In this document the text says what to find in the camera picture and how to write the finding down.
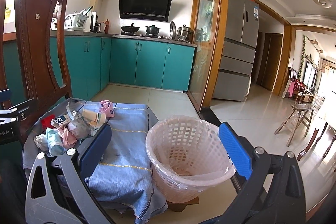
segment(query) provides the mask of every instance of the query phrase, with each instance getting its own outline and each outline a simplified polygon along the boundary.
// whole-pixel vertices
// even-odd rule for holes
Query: pink plastic bag
[[[113,104],[109,100],[103,100],[100,102],[101,108],[99,109],[100,113],[104,113],[107,118],[114,117]]]
[[[69,132],[69,130],[66,127],[62,129],[57,129],[57,131],[58,131],[58,134],[63,139],[64,148],[69,149],[75,146],[77,139],[74,135],[71,134],[71,132]]]

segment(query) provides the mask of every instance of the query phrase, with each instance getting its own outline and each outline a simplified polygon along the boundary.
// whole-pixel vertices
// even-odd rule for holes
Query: screw
[[[68,151],[67,151],[67,154],[69,155],[69,156],[72,156],[72,155],[74,155],[76,153],[76,149],[75,148],[70,148]]]
[[[295,154],[294,154],[292,151],[288,151],[288,152],[287,152],[287,156],[288,156],[289,158],[294,158],[294,157],[295,157]]]
[[[45,155],[45,153],[43,153],[43,152],[38,153],[38,154],[37,154],[37,158],[38,158],[39,160],[41,160],[41,159],[44,158],[44,155]]]
[[[257,154],[263,154],[265,152],[265,150],[262,147],[258,146],[258,147],[255,148],[255,152]]]

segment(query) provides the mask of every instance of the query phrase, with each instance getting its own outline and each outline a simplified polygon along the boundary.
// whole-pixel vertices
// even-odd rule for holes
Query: gray refrigerator
[[[258,30],[259,5],[252,0],[228,0],[224,47],[214,98],[244,100],[250,84]]]

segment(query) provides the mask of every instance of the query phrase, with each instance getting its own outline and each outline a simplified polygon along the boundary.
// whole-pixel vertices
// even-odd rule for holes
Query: green vine
[[[301,79],[303,64],[305,62],[305,53],[306,53],[306,36],[303,36],[303,44],[302,44],[302,55],[301,55],[301,63],[300,63],[300,69],[299,69],[299,79]]]

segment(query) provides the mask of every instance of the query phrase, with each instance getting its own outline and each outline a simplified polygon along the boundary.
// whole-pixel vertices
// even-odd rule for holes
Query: trash can
[[[231,178],[236,168],[206,121],[172,116],[156,123],[146,137],[153,178],[167,201],[184,203]]]

